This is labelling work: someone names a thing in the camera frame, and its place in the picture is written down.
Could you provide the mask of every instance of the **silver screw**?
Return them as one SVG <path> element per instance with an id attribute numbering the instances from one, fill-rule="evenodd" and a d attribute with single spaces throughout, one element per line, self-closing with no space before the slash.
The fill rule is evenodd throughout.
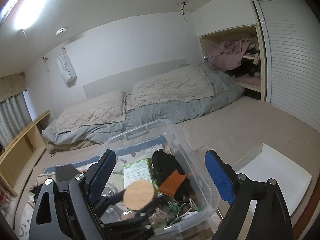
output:
<path id="1" fill-rule="evenodd" d="M 247 176 L 244 175 L 243 173 L 239 173 L 238 174 L 238 178 L 241 179 L 241 180 L 245 180 L 247 178 Z"/>
<path id="2" fill-rule="evenodd" d="M 46 179 L 44 183 L 45 183 L 46 185 L 50 185 L 51 182 L 52 182 L 52 179 Z"/>
<path id="3" fill-rule="evenodd" d="M 275 179 L 269 179 L 271 185 L 276 185 L 277 181 Z"/>
<path id="4" fill-rule="evenodd" d="M 84 175 L 82 173 L 76 175 L 76 180 L 81 180 L 83 179 Z"/>

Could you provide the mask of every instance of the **white bag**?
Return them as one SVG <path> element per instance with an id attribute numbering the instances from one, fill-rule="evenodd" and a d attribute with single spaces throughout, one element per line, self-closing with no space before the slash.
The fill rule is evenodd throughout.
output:
<path id="1" fill-rule="evenodd" d="M 65 83 L 68 83 L 77 77 L 70 59 L 66 53 L 61 54 L 57 58 L 57 64 L 60 75 Z"/>

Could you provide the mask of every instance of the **ceiling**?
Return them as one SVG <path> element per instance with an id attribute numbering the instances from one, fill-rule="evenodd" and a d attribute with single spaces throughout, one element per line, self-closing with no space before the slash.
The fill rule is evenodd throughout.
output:
<path id="1" fill-rule="evenodd" d="M 87 30 L 119 19 L 162 12 L 178 12 L 185 0 L 47 0 L 37 21 L 25 31 L 13 27 L 19 0 L 0 27 L 0 77 L 23 71 L 61 43 Z M 211 0 L 187 0 L 193 12 Z M 56 36 L 62 27 L 69 30 Z"/>

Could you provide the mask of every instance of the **gray headboard panel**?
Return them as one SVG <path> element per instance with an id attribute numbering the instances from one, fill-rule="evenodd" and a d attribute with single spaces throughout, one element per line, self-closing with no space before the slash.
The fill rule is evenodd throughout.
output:
<path id="1" fill-rule="evenodd" d="M 135 83 L 185 65 L 188 65 L 187 60 L 183 58 L 130 69 L 84 85 L 84 93 L 87 98 L 94 98 L 115 89 L 130 94 Z"/>

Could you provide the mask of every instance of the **wooden disc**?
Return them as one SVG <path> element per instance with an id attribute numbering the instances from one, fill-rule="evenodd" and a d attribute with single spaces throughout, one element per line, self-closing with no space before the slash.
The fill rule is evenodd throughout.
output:
<path id="1" fill-rule="evenodd" d="M 140 179 L 130 184 L 124 192 L 123 201 L 128 209 L 138 211 L 157 196 L 157 190 L 146 179 Z"/>

